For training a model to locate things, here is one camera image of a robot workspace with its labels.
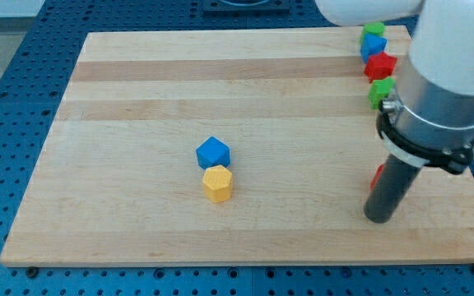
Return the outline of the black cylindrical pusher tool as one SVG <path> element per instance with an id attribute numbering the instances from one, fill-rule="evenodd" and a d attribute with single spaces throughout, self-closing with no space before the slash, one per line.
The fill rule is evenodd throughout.
<path id="1" fill-rule="evenodd" d="M 365 202 L 365 216 L 375 223 L 388 222 L 420 171 L 389 155 Z"/>

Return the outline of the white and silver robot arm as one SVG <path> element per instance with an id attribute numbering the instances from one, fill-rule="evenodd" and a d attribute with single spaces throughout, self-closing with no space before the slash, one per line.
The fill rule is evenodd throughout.
<path id="1" fill-rule="evenodd" d="M 424 167 L 461 174 L 474 160 L 474 1 L 316 0 L 339 26 L 417 16 L 376 127 L 389 156 L 364 206 L 385 223 Z"/>

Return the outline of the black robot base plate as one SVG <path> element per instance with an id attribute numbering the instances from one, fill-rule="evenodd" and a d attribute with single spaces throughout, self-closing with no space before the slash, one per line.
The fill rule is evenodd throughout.
<path id="1" fill-rule="evenodd" d="M 205 15 L 222 13 L 260 13 L 281 12 L 290 10 L 290 0 L 202 0 Z"/>

